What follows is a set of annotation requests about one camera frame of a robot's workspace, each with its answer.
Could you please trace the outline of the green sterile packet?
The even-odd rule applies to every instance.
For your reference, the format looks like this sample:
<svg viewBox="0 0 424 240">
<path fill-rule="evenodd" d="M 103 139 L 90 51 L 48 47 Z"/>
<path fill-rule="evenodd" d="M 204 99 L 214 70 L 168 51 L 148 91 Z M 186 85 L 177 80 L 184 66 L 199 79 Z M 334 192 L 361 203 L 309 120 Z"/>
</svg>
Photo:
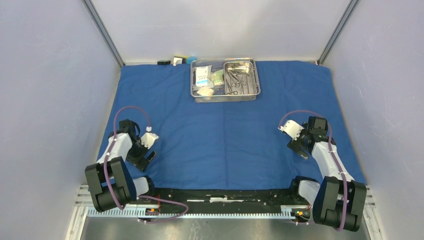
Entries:
<svg viewBox="0 0 424 240">
<path fill-rule="evenodd" d="M 211 81 L 214 87 L 222 86 L 224 84 L 224 70 L 220 69 L 211 73 Z"/>
</svg>

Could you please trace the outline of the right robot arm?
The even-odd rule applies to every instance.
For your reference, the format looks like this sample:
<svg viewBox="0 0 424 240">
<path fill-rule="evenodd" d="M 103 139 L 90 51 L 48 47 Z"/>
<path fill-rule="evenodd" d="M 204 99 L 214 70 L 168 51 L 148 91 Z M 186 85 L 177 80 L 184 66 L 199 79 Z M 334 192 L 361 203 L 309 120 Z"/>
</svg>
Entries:
<svg viewBox="0 0 424 240">
<path fill-rule="evenodd" d="M 339 231 L 356 232 L 361 226 L 367 188 L 347 171 L 337 152 L 332 129 L 326 118 L 310 116 L 302 124 L 287 120 L 279 130 L 291 140 L 287 147 L 304 159 L 312 157 L 322 181 L 297 176 L 289 189 L 295 204 L 310 204 L 310 219 Z"/>
</svg>

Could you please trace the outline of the metal mesh tray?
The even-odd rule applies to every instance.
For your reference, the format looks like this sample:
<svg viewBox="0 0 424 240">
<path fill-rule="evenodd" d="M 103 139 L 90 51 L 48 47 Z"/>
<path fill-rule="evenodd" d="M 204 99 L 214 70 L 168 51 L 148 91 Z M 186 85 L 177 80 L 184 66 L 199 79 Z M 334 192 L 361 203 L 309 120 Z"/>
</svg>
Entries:
<svg viewBox="0 0 424 240">
<path fill-rule="evenodd" d="M 195 86 L 195 67 L 211 65 L 211 73 L 224 69 L 224 63 L 232 61 L 254 61 L 257 71 L 256 61 L 253 58 L 224 58 L 224 59 L 198 59 L 190 64 L 190 94 L 197 103 L 219 103 L 219 102 L 245 102 L 253 101 L 256 96 L 230 96 L 225 93 L 225 82 L 223 85 L 214 87 L 213 85 L 206 87 Z M 215 93 L 212 96 L 196 96 L 195 92 L 201 88 L 214 88 Z"/>
</svg>

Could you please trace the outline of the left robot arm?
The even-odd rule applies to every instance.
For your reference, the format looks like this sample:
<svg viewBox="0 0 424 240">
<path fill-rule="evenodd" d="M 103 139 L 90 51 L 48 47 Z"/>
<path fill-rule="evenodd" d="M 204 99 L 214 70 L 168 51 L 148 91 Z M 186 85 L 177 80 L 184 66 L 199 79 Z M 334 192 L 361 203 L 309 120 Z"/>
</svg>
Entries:
<svg viewBox="0 0 424 240">
<path fill-rule="evenodd" d="M 99 213 L 124 208 L 137 197 L 145 204 L 157 198 L 153 180 L 149 176 L 133 178 L 128 165 L 144 172 L 157 155 L 151 147 L 159 136 L 150 126 L 141 135 L 139 125 L 129 119 L 121 120 L 118 126 L 110 133 L 105 152 L 84 171 L 93 206 Z"/>
</svg>

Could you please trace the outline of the blue surgical wrap cloth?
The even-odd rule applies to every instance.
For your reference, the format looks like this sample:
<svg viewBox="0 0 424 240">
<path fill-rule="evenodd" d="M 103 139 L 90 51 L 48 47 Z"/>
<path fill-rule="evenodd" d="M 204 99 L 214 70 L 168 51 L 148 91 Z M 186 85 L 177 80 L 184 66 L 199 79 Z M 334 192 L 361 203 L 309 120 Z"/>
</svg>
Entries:
<svg viewBox="0 0 424 240">
<path fill-rule="evenodd" d="M 197 103 L 188 64 L 124 66 L 98 154 L 118 121 L 142 129 L 150 122 L 159 138 L 144 173 L 157 188 L 286 189 L 296 176 L 322 180 L 317 163 L 289 149 L 289 136 L 278 130 L 286 113 L 303 123 L 315 112 L 328 120 L 349 174 L 365 183 L 330 69 L 302 61 L 257 61 L 256 67 L 255 100 Z"/>
</svg>

